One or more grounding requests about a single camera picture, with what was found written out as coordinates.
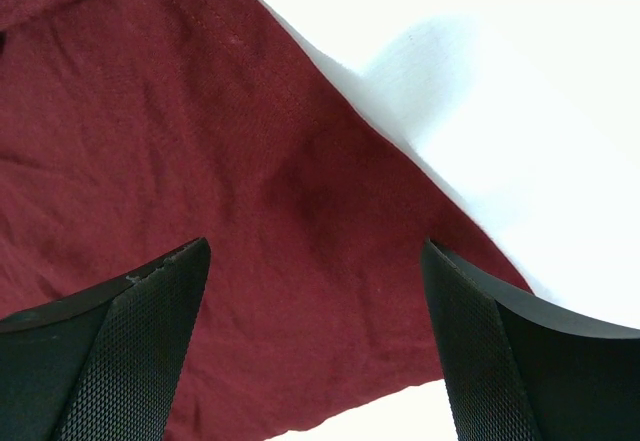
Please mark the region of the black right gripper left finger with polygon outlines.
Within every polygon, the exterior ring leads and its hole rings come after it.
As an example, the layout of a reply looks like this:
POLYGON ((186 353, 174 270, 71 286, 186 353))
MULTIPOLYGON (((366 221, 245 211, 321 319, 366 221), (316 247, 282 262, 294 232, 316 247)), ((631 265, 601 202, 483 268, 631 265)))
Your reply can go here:
POLYGON ((2 439, 162 439, 209 267, 195 239, 2 319, 2 439))

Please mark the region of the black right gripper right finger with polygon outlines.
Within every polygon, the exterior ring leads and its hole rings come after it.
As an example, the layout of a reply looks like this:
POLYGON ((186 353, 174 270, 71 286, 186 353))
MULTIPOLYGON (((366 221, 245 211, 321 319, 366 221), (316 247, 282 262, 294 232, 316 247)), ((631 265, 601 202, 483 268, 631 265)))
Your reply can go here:
POLYGON ((638 439, 638 330, 545 301, 432 241, 421 265, 459 439, 638 439))

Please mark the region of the dark red t shirt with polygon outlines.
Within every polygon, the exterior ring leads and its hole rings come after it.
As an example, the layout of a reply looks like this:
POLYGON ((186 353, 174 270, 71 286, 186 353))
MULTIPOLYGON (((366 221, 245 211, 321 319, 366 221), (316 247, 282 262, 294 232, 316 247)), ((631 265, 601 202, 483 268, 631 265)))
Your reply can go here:
POLYGON ((171 440, 266 440, 441 375, 420 252, 517 286, 258 0, 1 0, 1 311, 204 237, 171 440))

